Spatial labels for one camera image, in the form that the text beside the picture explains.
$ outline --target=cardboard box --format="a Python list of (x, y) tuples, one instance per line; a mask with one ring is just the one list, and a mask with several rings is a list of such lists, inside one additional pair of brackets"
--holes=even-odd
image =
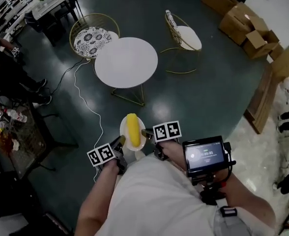
[(271, 53), (269, 53), (269, 55), (273, 60), (276, 60), (283, 51), (284, 51), (283, 47), (279, 44), (272, 50)]
[(238, 45), (241, 45), (246, 40), (246, 35), (254, 30), (262, 36), (269, 32), (264, 20), (242, 2), (224, 16), (219, 29)]
[(202, 0), (202, 2), (222, 16), (227, 14), (238, 3), (237, 0)]
[(277, 45), (279, 39), (273, 31), (262, 36), (257, 30), (246, 35), (247, 40), (243, 46), (244, 51), (251, 59), (268, 55)]
[(274, 75), (279, 79), (279, 82), (289, 77), (289, 47), (271, 63), (271, 67)]

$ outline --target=small screen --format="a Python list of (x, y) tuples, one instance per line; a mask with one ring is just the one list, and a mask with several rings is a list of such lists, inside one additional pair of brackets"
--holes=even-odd
[(221, 143), (211, 143), (204, 145), (188, 145), (186, 147), (186, 158), (189, 169), (209, 166), (224, 162), (224, 151)]

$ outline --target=dark floor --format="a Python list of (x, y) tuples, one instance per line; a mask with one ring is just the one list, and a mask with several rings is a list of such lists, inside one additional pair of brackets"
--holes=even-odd
[[(172, 53), (159, 55), (155, 74), (144, 85), (145, 107), (139, 107), (110, 95), (111, 89), (93, 73), (91, 65), (77, 73), (78, 86), (90, 107), (102, 114), (104, 135), (99, 145), (119, 135), (121, 120), (136, 113), (152, 127), (165, 121), (179, 120), (182, 141), (222, 135), (233, 131), (246, 109), (262, 74), (264, 61), (249, 60), (243, 50), (218, 30), (220, 16), (200, 0), (79, 0), (84, 14), (99, 12), (113, 17), (121, 37), (138, 37), (149, 42), (157, 52), (173, 47), (164, 11), (180, 16), (199, 36), (203, 47), (199, 57), (185, 56), (178, 69), (196, 67), (189, 75), (164, 71)], [(56, 47), (48, 39), (26, 27), (19, 37), (28, 58), (26, 70), (35, 79), (47, 78), (48, 86), (57, 86), (63, 72), (80, 60), (72, 52), (68, 35), (73, 20)], [(46, 210), (67, 227), (74, 228), (80, 205), (93, 186), (95, 169), (86, 152), (100, 135), (98, 116), (92, 114), (79, 98), (74, 84), (74, 69), (67, 73), (52, 103), (40, 112), (57, 112), (62, 118), (47, 119), (57, 140), (71, 141), (79, 148), (69, 153), (53, 152), (43, 162), (57, 172), (35, 169), (29, 179)]]

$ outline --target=black shoe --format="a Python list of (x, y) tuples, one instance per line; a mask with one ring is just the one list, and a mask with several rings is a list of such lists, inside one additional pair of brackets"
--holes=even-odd
[(35, 86), (36, 90), (34, 90), (34, 92), (39, 92), (40, 89), (46, 85), (46, 83), (47, 83), (46, 79), (41, 80), (40, 82), (37, 82)]
[(52, 101), (52, 97), (51, 96), (47, 96), (47, 97), (42, 97), (42, 99), (40, 99), (37, 104), (39, 106), (42, 106), (42, 105), (48, 105), (50, 104)]

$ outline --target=bottle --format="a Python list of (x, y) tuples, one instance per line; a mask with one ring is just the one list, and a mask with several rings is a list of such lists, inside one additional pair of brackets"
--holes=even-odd
[(13, 109), (5, 109), (4, 112), (7, 113), (7, 115), (9, 115), (14, 120), (17, 120), (20, 122), (27, 122), (27, 120), (28, 120), (28, 117), (24, 116), (20, 112), (17, 112)]

